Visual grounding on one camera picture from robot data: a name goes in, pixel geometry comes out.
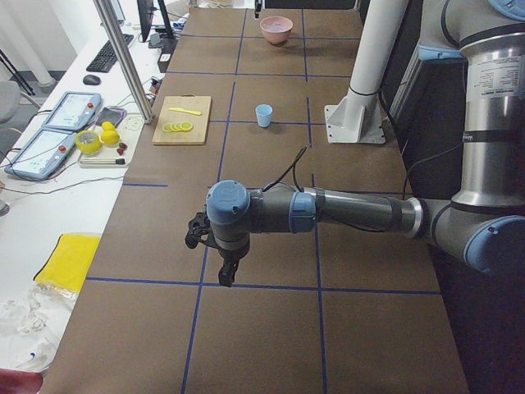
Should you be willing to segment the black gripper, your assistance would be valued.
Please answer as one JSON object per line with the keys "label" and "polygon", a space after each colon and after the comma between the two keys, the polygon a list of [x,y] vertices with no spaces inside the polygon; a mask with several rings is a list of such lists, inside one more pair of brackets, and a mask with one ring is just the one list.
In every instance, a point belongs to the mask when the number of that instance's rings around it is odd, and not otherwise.
{"label": "black gripper", "polygon": [[215,241],[219,255],[224,260],[218,273],[219,284],[221,286],[233,286],[239,261],[249,252],[249,234],[243,234],[239,239],[233,241],[215,237]]}

